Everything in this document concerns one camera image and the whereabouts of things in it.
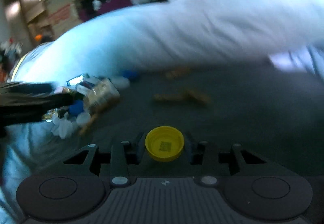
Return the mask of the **beige tissue pack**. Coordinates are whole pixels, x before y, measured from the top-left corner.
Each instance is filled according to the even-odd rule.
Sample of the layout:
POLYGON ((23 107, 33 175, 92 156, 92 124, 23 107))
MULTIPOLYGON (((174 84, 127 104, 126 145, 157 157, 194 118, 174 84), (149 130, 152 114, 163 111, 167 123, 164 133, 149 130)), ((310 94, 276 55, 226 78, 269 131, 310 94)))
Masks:
POLYGON ((98 112, 120 98, 120 94, 107 78, 81 74, 66 82, 67 86, 83 95, 83 109, 88 113, 98 112))

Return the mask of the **orange snack piece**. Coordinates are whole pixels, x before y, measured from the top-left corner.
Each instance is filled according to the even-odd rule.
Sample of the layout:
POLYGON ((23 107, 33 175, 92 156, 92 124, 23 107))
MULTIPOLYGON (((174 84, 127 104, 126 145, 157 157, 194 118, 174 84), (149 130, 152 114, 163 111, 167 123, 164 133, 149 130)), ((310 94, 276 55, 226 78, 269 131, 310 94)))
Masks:
POLYGON ((193 103, 196 105, 208 105, 210 97, 197 90, 184 90, 177 93, 157 93, 153 96, 153 101, 159 103, 193 103))

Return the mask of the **white duvet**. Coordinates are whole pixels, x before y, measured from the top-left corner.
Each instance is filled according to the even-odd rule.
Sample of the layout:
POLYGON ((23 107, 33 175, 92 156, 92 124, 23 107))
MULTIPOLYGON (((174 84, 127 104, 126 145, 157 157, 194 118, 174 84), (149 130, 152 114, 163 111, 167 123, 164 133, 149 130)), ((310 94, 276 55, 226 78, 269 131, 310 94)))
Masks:
POLYGON ((95 17, 38 46, 12 81, 255 62, 323 39, 323 0, 170 0, 95 17))

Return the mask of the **yellow bottle cap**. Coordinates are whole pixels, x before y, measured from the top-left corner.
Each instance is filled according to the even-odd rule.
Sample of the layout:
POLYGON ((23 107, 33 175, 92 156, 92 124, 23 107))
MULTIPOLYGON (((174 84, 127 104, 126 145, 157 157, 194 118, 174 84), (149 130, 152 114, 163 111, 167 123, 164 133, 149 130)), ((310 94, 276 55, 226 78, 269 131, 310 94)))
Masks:
POLYGON ((174 127, 159 126, 146 135, 145 147, 149 156, 155 161, 170 162, 181 155, 184 136, 174 127))

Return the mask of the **cardboard box stack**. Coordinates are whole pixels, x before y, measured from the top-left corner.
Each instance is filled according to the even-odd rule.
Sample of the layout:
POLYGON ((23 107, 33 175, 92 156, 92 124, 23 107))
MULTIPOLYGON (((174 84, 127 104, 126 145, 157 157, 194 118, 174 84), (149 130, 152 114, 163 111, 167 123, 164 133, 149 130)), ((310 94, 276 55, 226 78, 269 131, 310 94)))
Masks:
POLYGON ((35 41, 45 35, 57 39, 82 23, 77 10, 79 0, 22 0, 21 4, 35 41))

